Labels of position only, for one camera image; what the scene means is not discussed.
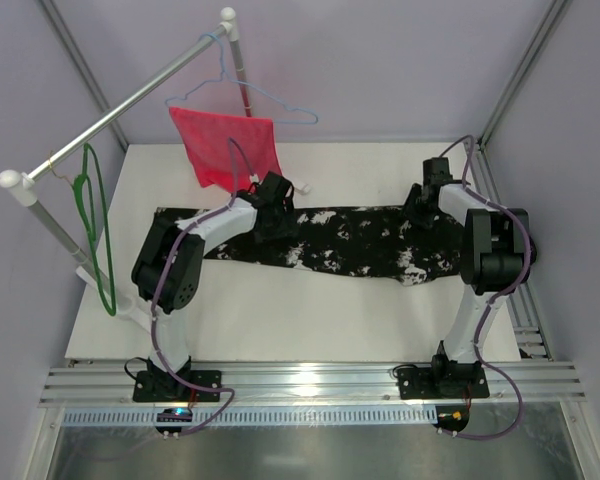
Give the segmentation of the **red cloth towel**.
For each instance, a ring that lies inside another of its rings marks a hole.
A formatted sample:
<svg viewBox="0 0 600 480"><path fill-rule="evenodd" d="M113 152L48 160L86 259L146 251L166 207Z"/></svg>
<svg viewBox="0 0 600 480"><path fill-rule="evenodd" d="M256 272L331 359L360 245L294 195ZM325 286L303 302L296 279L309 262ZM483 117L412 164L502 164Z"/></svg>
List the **red cloth towel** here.
<svg viewBox="0 0 600 480"><path fill-rule="evenodd" d="M279 174L273 121L171 107L174 123L201 187L229 193L246 189L253 176Z"/></svg>

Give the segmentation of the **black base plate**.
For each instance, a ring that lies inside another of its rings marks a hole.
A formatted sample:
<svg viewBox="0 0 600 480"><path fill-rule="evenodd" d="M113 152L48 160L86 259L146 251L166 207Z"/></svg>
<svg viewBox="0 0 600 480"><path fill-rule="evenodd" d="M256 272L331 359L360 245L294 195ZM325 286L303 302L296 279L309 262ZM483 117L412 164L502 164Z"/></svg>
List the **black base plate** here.
<svg viewBox="0 0 600 480"><path fill-rule="evenodd" d="M188 383L206 389L221 387L219 370L191 370L180 373L180 376ZM220 400L220 393L192 390L160 369L157 371L145 370L136 374L132 400L136 403L217 403Z"/></svg>
<svg viewBox="0 0 600 480"><path fill-rule="evenodd" d="M485 399L490 391L484 369L478 364L460 370L436 372L431 366L400 365L394 370L402 400Z"/></svg>

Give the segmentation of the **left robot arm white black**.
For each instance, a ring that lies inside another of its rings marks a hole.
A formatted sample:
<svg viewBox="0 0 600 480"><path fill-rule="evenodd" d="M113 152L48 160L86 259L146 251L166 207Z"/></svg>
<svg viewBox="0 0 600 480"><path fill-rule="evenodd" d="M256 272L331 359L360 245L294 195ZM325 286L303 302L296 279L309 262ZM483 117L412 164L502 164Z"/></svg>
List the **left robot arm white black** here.
<svg viewBox="0 0 600 480"><path fill-rule="evenodd" d="M204 256L242 234L259 243L291 237L297 232L293 196L291 181L270 171L219 208L183 219L154 215L131 272L150 306L152 344L145 369L135 376L134 401L188 398L191 356L180 311L197 292Z"/></svg>

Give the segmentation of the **aluminium side rail frame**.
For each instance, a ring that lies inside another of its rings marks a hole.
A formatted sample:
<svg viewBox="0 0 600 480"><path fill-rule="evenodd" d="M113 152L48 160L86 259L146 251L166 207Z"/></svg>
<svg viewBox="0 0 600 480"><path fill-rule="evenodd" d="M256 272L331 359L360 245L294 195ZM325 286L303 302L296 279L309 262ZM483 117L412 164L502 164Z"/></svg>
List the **aluminium side rail frame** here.
<svg viewBox="0 0 600 480"><path fill-rule="evenodd" d="M477 143L471 147L470 140L464 140L463 146L468 154L469 169L476 190L483 196L502 204L481 147ZM545 332L529 286L530 283L527 282L524 286L518 287L507 303L517 346L526 354L520 364L533 374L533 377L524 377L524 380L580 385L574 364L570 361L557 360L553 355L549 336Z"/></svg>

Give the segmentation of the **black white tie-dye trousers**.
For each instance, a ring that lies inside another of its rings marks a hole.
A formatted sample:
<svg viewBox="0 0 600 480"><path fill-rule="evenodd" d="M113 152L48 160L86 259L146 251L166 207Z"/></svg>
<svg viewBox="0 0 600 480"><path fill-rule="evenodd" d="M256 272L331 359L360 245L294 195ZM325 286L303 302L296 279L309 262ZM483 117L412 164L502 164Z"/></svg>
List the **black white tie-dye trousers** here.
<svg viewBox="0 0 600 480"><path fill-rule="evenodd" d="M166 208L156 213L162 211L174 219L203 212ZM295 215L295 238L257 244L250 234L242 234L203 260L387 278L405 286L460 276L463 227L448 214L438 214L430 230L412 225L399 206L300 208Z"/></svg>

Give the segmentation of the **silver white clothes rack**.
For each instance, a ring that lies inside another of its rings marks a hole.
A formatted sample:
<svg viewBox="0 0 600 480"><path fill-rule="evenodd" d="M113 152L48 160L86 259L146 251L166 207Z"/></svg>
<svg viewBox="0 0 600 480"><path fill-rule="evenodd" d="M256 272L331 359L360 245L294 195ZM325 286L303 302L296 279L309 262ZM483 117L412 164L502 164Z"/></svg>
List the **silver white clothes rack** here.
<svg viewBox="0 0 600 480"><path fill-rule="evenodd" d="M210 40L198 40L197 43L172 60L167 66L163 67L149 80L147 80L139 89L134 91L130 96L121 101L117 106L111 107L107 103L104 95L99 90L95 78L86 64L77 43L74 41L69 32L64 19L59 13L58 8L52 1L42 1L40 3L43 13L50 21L52 29L58 33L61 44L67 50L70 59L77 67L81 78L86 81L87 89L95 95L95 103L104 107L104 113L91 126L86 128L77 137L71 140L67 145L62 147L58 152L52 154L49 158L36 169L29 173L20 173L15 170L5 170L0 173L0 186L11 193L11 195L19 202L20 205L27 208L30 213L45 227L45 229L55 238L56 241L71 255L77 265L76 273L80 278L94 291L104 295L105 309L112 308L116 318L132 321L138 324L144 330L148 330L151 326L150 315L143 312L139 307L139 303L132 299L131 296L123 293L115 287L111 275L106 276L97 265L95 255L95 244L93 239L88 240L89 252L83 251L74 239L64 230L58 221L48 212L48 210L39 201L34 187L36 181L44 175L51 173L53 168L66 160L80 147L86 145L89 140L99 134L101 131L111 127L114 134L118 137L122 135L118 129L117 119L124 113L130 110L134 105L143 100L152 91L166 82L169 78L179 72L189 62L197 58L201 53L210 48ZM247 80L246 70L244 67L243 56L240 50L240 34L238 29L237 14L231 7L225 7L220 11L220 22L213 30L221 38L226 37L231 48L234 69L236 76L240 80ZM245 91L240 91L243 102L243 108L247 116L253 114L253 105L250 100L250 94ZM106 278L111 281L107 290L102 288L102 280Z"/></svg>

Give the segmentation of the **aluminium front rail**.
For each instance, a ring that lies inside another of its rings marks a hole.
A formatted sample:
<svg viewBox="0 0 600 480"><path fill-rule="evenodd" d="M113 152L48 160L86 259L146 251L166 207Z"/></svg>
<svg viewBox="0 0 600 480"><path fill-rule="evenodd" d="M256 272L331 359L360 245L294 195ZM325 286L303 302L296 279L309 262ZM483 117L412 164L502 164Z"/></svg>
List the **aluminium front rail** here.
<svg viewBox="0 0 600 480"><path fill-rule="evenodd" d="M391 363L201 362L195 369L219 370L223 386L242 405L398 404ZM525 401L583 401L583 383L570 362L525 360L500 363ZM52 368L39 405L126 406L134 382L121 362L85 361Z"/></svg>

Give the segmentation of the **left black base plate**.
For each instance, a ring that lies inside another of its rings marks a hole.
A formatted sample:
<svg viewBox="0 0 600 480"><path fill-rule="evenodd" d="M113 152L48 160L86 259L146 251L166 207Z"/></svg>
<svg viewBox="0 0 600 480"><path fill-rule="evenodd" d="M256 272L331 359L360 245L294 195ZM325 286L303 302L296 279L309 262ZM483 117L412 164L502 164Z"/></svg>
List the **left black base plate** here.
<svg viewBox="0 0 600 480"><path fill-rule="evenodd" d="M180 373L180 376L188 383L206 389L221 387L219 370L191 370ZM217 403L220 400L220 393L192 390L160 369L157 371L145 370L136 374L132 400L136 403Z"/></svg>

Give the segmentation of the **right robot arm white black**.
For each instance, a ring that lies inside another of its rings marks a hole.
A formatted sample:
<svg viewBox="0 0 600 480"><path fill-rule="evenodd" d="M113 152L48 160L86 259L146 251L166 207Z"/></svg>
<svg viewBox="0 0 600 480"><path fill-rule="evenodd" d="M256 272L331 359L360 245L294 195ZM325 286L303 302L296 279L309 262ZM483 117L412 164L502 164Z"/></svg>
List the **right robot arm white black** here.
<svg viewBox="0 0 600 480"><path fill-rule="evenodd" d="M423 181L404 205L417 226L448 214L463 227L460 276L464 293L455 321L427 366L394 369L403 400L487 398L483 347L500 307L524 284L535 262L529 214L506 208L455 179L446 157L423 162Z"/></svg>

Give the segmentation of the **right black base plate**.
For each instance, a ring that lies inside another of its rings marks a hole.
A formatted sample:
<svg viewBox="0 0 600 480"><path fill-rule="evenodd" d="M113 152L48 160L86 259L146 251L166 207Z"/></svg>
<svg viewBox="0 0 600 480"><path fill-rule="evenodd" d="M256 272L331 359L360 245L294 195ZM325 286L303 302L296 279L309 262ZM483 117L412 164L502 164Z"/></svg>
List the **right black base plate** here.
<svg viewBox="0 0 600 480"><path fill-rule="evenodd" d="M394 370L402 400L485 399L490 391L484 369L478 364L460 370L436 372L431 366L400 365Z"/></svg>

